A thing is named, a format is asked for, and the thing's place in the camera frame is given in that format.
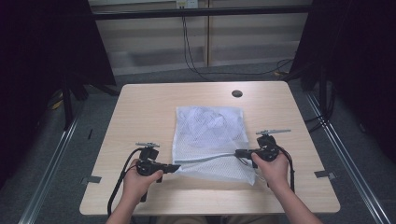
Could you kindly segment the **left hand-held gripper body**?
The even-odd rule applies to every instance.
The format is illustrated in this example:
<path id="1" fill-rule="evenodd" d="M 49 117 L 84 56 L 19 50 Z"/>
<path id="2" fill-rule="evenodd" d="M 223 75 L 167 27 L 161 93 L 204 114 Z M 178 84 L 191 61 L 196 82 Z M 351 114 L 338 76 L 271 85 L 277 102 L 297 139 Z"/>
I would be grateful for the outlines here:
<path id="1" fill-rule="evenodd" d="M 136 143 L 139 146 L 140 155 L 138 159 L 137 172 L 142 176 L 149 176 L 163 168 L 163 164 L 156 162 L 159 151 L 154 143 Z"/>

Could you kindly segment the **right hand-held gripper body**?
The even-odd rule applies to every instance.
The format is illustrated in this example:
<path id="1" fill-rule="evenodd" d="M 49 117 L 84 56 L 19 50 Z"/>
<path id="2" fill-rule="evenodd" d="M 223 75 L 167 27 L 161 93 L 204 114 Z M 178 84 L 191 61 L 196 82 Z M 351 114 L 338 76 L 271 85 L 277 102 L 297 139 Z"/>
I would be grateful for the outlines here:
<path id="1" fill-rule="evenodd" d="M 260 137 L 257 138 L 258 145 L 260 150 L 257 154 L 264 160 L 264 161 L 274 161 L 278 154 L 282 152 L 288 161 L 291 161 L 290 154 L 283 148 L 280 147 L 277 143 L 275 138 L 273 137 L 273 133 L 286 133 L 287 130 L 264 130 L 257 132 Z"/>

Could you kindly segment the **white mesh laundry bag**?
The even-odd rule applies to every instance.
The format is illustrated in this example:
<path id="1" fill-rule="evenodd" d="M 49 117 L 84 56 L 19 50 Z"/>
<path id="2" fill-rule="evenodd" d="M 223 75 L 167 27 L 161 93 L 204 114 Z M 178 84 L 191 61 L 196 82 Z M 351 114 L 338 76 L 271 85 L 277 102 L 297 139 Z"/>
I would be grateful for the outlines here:
<path id="1" fill-rule="evenodd" d="M 177 108 L 172 148 L 173 163 L 180 165 L 177 172 L 180 175 L 206 180 L 254 184 L 256 173 L 252 163 L 245 159 L 240 160 L 234 155 L 237 149 L 249 148 L 243 110 L 232 106 L 206 106 L 224 109 L 233 115 L 229 130 L 231 141 L 218 147 L 194 147 L 187 144 L 181 135 L 178 110 L 182 107 L 186 106 Z"/>

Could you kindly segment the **person's left hand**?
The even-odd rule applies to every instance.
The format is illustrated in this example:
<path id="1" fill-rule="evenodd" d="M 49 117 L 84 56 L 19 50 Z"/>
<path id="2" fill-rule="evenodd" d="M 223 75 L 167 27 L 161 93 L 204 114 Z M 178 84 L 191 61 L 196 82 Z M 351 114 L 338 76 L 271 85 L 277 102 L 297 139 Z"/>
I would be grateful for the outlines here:
<path id="1" fill-rule="evenodd" d="M 149 186 L 159 180 L 163 176 L 163 171 L 156 171 L 149 176 L 140 175 L 137 172 L 136 163 L 138 159 L 134 159 L 128 167 L 125 177 L 123 178 L 123 191 L 121 198 L 127 203 L 137 205 L 141 198 L 149 190 Z"/>

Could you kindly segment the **person's right hand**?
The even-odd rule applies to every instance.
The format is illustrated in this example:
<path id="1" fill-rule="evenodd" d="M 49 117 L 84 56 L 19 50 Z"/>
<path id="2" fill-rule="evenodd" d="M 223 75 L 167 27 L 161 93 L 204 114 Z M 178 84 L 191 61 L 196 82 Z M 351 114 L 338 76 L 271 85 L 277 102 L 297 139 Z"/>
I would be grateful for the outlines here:
<path id="1" fill-rule="evenodd" d="M 253 153 L 251 158 L 261 169 L 263 178 L 274 194 L 284 193 L 290 190 L 288 182 L 289 164 L 282 153 L 274 161 L 264 161 L 257 153 Z"/>

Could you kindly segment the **crumpled white garment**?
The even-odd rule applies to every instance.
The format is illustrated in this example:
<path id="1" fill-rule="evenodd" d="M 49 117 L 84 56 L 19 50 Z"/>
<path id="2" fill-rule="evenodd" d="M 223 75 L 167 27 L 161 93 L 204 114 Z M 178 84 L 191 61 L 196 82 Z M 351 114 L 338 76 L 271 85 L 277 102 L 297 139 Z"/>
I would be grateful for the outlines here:
<path id="1" fill-rule="evenodd" d="M 231 141 L 233 115 L 224 109 L 187 106 L 178 110 L 181 135 L 194 147 L 218 147 Z"/>

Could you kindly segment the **person's legs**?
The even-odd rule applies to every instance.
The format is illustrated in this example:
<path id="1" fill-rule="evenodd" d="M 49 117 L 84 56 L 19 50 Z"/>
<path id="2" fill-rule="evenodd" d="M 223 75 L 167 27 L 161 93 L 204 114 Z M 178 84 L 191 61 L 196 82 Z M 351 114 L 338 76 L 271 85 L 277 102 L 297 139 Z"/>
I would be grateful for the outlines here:
<path id="1" fill-rule="evenodd" d="M 161 216 L 155 224 L 279 224 L 278 216 Z"/>

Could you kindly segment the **black metal stand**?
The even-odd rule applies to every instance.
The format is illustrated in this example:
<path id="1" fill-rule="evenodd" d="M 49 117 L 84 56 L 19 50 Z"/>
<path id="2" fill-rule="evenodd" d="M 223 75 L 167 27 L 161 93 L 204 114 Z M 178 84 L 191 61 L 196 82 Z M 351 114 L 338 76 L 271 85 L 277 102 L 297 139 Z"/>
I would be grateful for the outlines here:
<path id="1" fill-rule="evenodd" d="M 62 94 L 64 102 L 64 130 L 68 130 L 74 121 L 74 111 L 71 100 L 71 89 L 67 75 L 63 75 L 62 79 Z"/>

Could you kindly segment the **black curtain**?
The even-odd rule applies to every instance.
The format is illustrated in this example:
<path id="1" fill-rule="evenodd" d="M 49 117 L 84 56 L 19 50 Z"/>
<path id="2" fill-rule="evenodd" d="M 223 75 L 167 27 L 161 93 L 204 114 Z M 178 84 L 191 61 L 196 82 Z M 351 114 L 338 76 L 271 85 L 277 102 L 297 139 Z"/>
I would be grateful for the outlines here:
<path id="1" fill-rule="evenodd" d="M 116 83 L 91 14 L 89 0 L 0 0 L 0 189 L 53 93 Z"/>
<path id="2" fill-rule="evenodd" d="M 321 70 L 396 163 L 396 0 L 313 0 L 290 71 L 310 90 Z"/>

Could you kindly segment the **black horizontal bar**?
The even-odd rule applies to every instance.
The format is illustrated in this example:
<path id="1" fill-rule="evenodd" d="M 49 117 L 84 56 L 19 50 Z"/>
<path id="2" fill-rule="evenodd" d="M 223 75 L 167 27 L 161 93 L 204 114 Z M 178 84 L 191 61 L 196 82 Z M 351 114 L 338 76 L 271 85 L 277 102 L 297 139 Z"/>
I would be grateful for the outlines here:
<path id="1" fill-rule="evenodd" d="M 218 7 L 193 9 L 161 9 L 145 11 L 95 12 L 95 20 L 157 19 L 174 17 L 233 16 L 256 14 L 307 13 L 312 6 L 275 6 L 275 7 Z"/>

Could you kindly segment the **grey metal table bracket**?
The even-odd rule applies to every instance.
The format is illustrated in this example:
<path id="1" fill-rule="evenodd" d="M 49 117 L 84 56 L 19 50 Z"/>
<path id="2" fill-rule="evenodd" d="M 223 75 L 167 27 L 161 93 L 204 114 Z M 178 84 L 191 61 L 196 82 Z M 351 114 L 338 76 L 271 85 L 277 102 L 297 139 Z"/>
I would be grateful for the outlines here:
<path id="1" fill-rule="evenodd" d="M 323 170 L 323 171 L 315 171 L 315 176 L 316 176 L 316 178 L 328 177 L 330 180 L 336 178 L 336 174 L 335 173 L 327 172 L 325 170 Z"/>
<path id="2" fill-rule="evenodd" d="M 89 183 L 100 183 L 101 179 L 102 179 L 101 176 L 90 175 L 90 176 L 83 177 L 81 179 L 80 183 L 82 185 L 88 185 Z"/>

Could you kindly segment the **metal floor rail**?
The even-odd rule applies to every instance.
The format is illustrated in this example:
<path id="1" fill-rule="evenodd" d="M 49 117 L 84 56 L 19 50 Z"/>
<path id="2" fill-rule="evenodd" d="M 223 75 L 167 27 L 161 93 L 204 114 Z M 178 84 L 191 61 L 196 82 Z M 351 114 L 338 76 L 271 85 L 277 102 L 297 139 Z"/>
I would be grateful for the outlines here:
<path id="1" fill-rule="evenodd" d="M 392 224 L 391 218 L 387 214 L 385 207 L 379 201 L 372 188 L 364 179 L 361 171 L 358 169 L 356 163 L 353 161 L 337 131 L 334 129 L 329 121 L 326 121 L 325 118 L 322 117 L 322 113 L 319 111 L 319 102 L 315 95 L 313 93 L 307 93 L 306 98 L 311 105 L 314 113 L 318 116 L 320 127 L 324 130 L 328 139 L 332 143 L 336 154 L 346 168 L 346 171 L 348 172 L 365 206 L 372 215 L 375 223 Z"/>
<path id="2" fill-rule="evenodd" d="M 78 125 L 78 118 L 72 120 L 70 125 L 63 131 L 62 137 L 54 150 L 45 173 L 43 174 L 33 196 L 25 207 L 18 224 L 35 224 L 41 207 L 50 190 L 50 185 L 57 173 L 64 153 L 70 143 L 75 129 Z"/>

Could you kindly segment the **white wall socket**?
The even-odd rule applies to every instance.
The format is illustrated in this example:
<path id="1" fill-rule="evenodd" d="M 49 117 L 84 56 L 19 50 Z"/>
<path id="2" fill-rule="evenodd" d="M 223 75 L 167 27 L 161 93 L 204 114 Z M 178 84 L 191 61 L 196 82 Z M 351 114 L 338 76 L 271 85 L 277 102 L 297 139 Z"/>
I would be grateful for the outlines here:
<path id="1" fill-rule="evenodd" d="M 198 0 L 176 0 L 177 8 L 198 8 Z"/>

